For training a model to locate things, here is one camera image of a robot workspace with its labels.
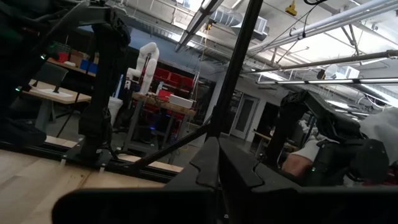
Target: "ceiling pipe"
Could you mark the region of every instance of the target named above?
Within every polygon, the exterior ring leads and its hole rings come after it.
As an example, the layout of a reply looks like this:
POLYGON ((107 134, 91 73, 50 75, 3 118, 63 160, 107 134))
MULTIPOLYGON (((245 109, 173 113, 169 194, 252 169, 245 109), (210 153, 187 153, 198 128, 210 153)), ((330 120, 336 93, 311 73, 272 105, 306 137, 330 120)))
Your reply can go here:
MULTIPOLYGON (((328 17, 322 21, 305 26, 305 31, 307 33, 307 32, 310 32, 311 30, 320 28, 322 26, 326 26, 328 24, 333 24, 334 22, 345 20, 351 16, 366 12, 368 9, 372 9, 374 7, 380 6, 381 4, 387 3, 389 1, 390 0, 373 0, 373 1, 367 2, 358 7, 354 7, 352 9, 341 12, 339 14, 335 14, 334 16, 328 17)), ((291 36, 302 35, 303 31, 304 31, 304 27, 301 29, 293 30, 289 34, 282 35, 280 37, 280 39, 284 40, 284 39, 288 39, 291 36)), ((261 44, 257 44, 255 46, 250 47, 249 51, 259 50, 268 44, 270 44, 270 42, 263 42, 261 44)))
POLYGON ((191 22, 189 23, 187 29, 181 36, 180 41, 177 46, 175 46, 175 51, 179 52, 182 47, 184 47, 192 37, 198 32, 198 30, 202 27, 202 25, 208 20, 208 18, 217 10, 217 8, 221 5, 223 0, 211 0, 207 6, 204 6, 206 2, 204 2, 198 11, 193 16, 191 22))
POLYGON ((253 73, 260 73, 260 72, 273 72, 278 70, 291 70, 296 68, 310 68, 310 67, 317 67, 317 66, 324 66, 324 65, 333 65, 337 63, 346 63, 346 62, 358 62, 363 60, 372 60, 377 58, 391 58, 391 57, 398 57, 398 50, 388 50, 386 52, 379 52, 374 54, 368 55, 360 55, 360 56, 353 56, 353 57, 346 57, 346 58, 338 58, 332 60, 324 60, 321 62, 312 62, 312 63, 304 63, 300 65, 291 65, 291 66, 281 66, 280 68, 266 68, 256 70, 254 72, 243 72, 241 74, 253 74, 253 73))
MULTIPOLYGON (((384 6, 381 6, 381 7, 377 8, 377 9, 375 9, 373 11, 365 12, 365 13, 359 15, 359 16, 354 16, 354 17, 352 17, 351 19, 349 19, 347 21, 330 24, 330 25, 327 25, 325 27, 321 27, 321 28, 316 29, 316 30, 306 31, 305 34, 306 34, 306 37, 312 37, 314 35, 322 34, 324 32, 327 32, 327 31, 330 31, 330 30, 333 30, 333 29, 337 29, 337 28, 346 26, 348 24, 352 24, 354 22, 358 22, 358 21, 370 18, 372 16, 376 16, 376 15, 382 14, 384 12, 395 10, 397 8, 398 8, 398 2, 395 1, 395 2, 392 2, 390 4, 386 4, 384 6)), ((297 40, 297 37, 289 37, 289 38, 284 39, 284 40, 276 41, 275 43, 270 44, 269 46, 264 47, 264 49, 261 49, 261 50, 269 50, 269 49, 272 49, 274 47, 278 47, 278 46, 281 46, 281 45, 292 43, 292 42, 294 42, 296 40, 297 40)))
MULTIPOLYGON (((337 13, 340 12, 339 10, 334 9, 333 7, 329 6, 328 4, 326 4, 326 3, 324 3, 324 2, 321 3, 321 4, 319 4, 319 7, 321 7, 322 9, 324 9, 324 10, 330 12, 332 15, 337 14, 337 13)), ((398 44, 397 44, 396 42, 394 42, 394 41, 392 41, 392 40, 390 40, 390 39, 388 39, 388 38, 382 36, 382 35, 379 34, 378 32, 376 32, 376 31, 374 31, 374 30, 368 28, 367 26, 363 25, 362 23, 360 23, 360 22, 354 22, 354 23, 353 23, 353 26, 355 26, 355 27, 357 27, 357 28, 363 30, 364 32, 367 32, 368 34, 375 35, 376 37, 378 37, 378 38, 384 40, 384 41, 385 41, 388 45, 390 45, 391 47, 393 47, 393 48, 395 48, 395 49, 398 49, 398 44)))

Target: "wooden table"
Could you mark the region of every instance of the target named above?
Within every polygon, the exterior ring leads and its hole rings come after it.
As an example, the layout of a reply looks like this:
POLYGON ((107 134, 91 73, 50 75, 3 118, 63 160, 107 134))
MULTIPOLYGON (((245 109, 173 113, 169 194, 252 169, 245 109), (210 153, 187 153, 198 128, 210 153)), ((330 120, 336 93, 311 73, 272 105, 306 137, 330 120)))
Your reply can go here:
MULTIPOLYGON (((73 144, 49 137, 47 142, 73 144)), ((137 157, 123 157, 136 160, 137 157)), ((182 168, 156 163, 153 166, 182 168)), ((51 224, 51 211, 63 195, 82 188, 161 188, 164 184, 59 161, 0 150, 0 220, 7 224, 51 224)))
MULTIPOLYGON (((33 83, 35 83, 35 80, 31 80, 29 84, 32 85, 33 83)), ((44 82, 38 82, 37 87, 32 87, 29 92, 24 91, 25 94, 36 96, 42 100, 42 104, 40 106, 39 114, 37 115, 36 124, 35 124, 35 127, 42 131, 46 131, 47 129, 50 115, 53 112, 53 102, 55 101, 64 105, 70 105, 75 102, 77 96, 77 92, 67 90, 64 88, 59 88, 58 91, 60 93, 66 93, 70 96, 62 97, 60 95, 54 95, 51 93, 45 93, 41 91, 48 89, 54 90, 55 86, 44 82)), ((90 100, 91 100, 90 96, 80 94, 77 102, 78 103, 86 102, 90 100)))
MULTIPOLYGON (((196 114, 196 111, 194 111, 194 110, 184 108, 182 106, 175 105, 175 104, 169 103, 167 101, 162 101, 160 99, 155 98, 155 96, 146 96, 146 95, 141 95, 138 93, 133 93, 132 98, 137 100, 137 105, 136 105, 136 109, 134 110, 134 114, 131 118, 129 131, 127 133, 126 139, 124 140, 123 151, 128 151, 128 149, 135 149, 138 151, 152 154, 159 150, 159 148, 156 148, 156 147, 144 147, 142 144, 138 145, 138 144, 135 144, 133 141, 131 141, 131 138, 133 137, 134 131, 136 129, 136 124, 139 119, 139 113, 140 113, 144 103, 148 103, 150 105, 155 105, 155 106, 165 108, 167 110, 172 111, 172 115, 170 116, 169 124, 167 125, 166 132, 164 133, 164 140, 163 140, 163 145, 162 145, 163 147, 165 147, 166 140, 170 134, 170 129, 171 129, 172 122, 174 120, 175 113, 181 113, 181 114, 185 115, 182 120, 177 139, 182 138, 184 129, 186 127, 186 123, 188 121, 188 117, 194 116, 196 114)), ((172 163, 173 159, 174 159, 174 154, 171 153, 171 155, 169 157, 169 163, 172 163)))
MULTIPOLYGON (((54 60, 54 59, 51 59, 51 58, 49 58, 47 61, 50 62, 50 63, 53 63, 54 65, 59 65, 59 66, 61 66, 61 67, 64 67, 64 68, 67 68, 67 69, 70 69, 70 70, 74 70, 74 71, 77 71, 77 72, 80 72, 80 73, 83 73, 83 74, 86 73, 86 71, 83 70, 83 69, 76 68, 76 67, 74 67, 74 66, 71 66, 71 65, 67 65, 67 64, 65 64, 65 63, 58 62, 58 61, 56 61, 56 60, 54 60)), ((92 76, 92 77, 95 77, 95 73, 92 73, 92 72, 88 72, 87 75, 90 75, 90 76, 92 76)))
MULTIPOLYGON (((256 158, 258 158, 260 153, 264 152, 264 150, 263 150, 264 140, 271 141, 272 138, 270 138, 268 136, 265 136, 265 135, 263 135, 261 133, 258 133, 257 131, 253 131, 253 133, 261 137, 260 144, 259 144, 259 146, 257 148, 257 151, 256 151, 256 158)), ((296 146, 292 146, 289 143, 285 143, 284 147, 289 148, 289 149, 291 149, 293 151, 298 151, 299 150, 299 148, 297 148, 296 146)))

